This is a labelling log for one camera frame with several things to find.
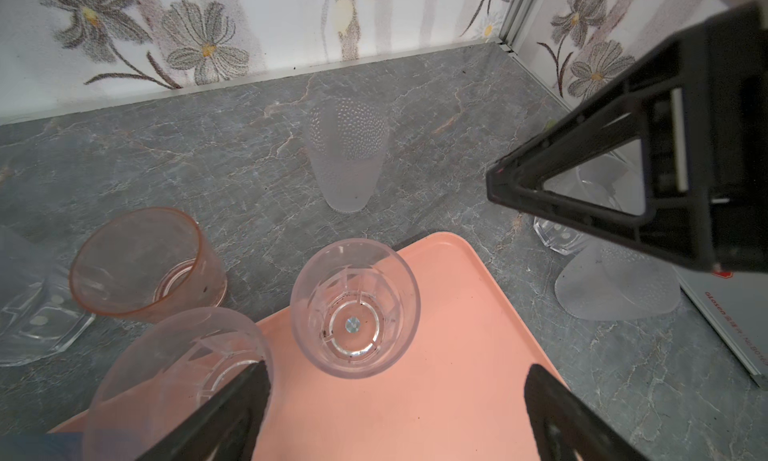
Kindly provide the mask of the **clear glass back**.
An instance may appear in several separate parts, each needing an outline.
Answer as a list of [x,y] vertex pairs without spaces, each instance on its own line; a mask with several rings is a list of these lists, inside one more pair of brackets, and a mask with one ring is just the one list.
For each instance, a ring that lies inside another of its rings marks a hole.
[[391,247],[363,238],[314,254],[290,299],[292,332],[303,354],[344,379],[372,377],[396,364],[415,338],[420,315],[410,266]]

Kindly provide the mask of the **tall blue plastic cup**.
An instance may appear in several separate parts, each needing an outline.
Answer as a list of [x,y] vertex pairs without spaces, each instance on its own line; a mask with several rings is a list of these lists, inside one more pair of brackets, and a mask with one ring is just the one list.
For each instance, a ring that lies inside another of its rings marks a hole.
[[43,248],[1,228],[1,365],[69,348],[94,321],[71,296],[68,271]]

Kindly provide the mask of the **pink plastic tray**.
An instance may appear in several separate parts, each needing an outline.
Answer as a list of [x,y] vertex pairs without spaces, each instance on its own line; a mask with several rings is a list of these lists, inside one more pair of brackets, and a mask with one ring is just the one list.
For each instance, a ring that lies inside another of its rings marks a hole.
[[[421,296],[418,329],[391,368],[363,379],[314,366],[290,306],[253,321],[268,341],[273,388],[257,460],[534,460],[524,401],[530,367],[552,363],[460,236],[399,251]],[[81,446],[87,411],[63,422]]]

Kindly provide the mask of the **small pink glass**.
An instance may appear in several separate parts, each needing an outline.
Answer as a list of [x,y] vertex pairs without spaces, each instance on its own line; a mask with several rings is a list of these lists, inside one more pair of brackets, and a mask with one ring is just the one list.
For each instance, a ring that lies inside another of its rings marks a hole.
[[228,288],[200,225],[170,207],[132,211],[99,228],[77,253],[68,281],[85,310],[152,324],[218,306]]

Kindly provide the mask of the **frosted dotted clear cup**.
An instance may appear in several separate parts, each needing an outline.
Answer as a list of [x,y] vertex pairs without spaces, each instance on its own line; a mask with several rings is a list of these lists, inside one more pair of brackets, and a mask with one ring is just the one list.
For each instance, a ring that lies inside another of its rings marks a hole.
[[386,157],[388,119],[375,105],[329,97],[309,112],[304,145],[327,204],[341,213],[362,210]]

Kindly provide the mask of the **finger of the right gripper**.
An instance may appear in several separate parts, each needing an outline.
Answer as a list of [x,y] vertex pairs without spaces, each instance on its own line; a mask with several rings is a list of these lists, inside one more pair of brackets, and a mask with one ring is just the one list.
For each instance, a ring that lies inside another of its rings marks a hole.
[[[547,182],[601,155],[634,168],[629,208]],[[697,271],[767,269],[767,26],[750,2],[680,31],[496,161],[488,199]]]

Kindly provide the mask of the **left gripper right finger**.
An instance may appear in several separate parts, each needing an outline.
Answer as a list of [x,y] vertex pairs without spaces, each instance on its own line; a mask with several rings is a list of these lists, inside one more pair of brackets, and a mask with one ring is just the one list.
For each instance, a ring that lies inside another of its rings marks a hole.
[[540,364],[528,371],[524,400],[542,460],[647,460]]

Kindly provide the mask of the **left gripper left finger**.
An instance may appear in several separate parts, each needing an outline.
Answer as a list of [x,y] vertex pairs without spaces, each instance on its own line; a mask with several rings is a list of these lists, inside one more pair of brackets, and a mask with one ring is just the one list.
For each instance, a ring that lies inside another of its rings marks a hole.
[[142,460],[250,460],[271,396],[264,361],[248,365]]

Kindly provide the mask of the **clear faceted glass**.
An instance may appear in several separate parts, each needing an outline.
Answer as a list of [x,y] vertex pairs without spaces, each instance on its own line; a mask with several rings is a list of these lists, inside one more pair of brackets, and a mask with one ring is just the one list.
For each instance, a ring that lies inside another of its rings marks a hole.
[[97,388],[86,416],[84,459],[137,459],[258,362],[273,364],[266,337],[231,309],[190,309],[150,327]]

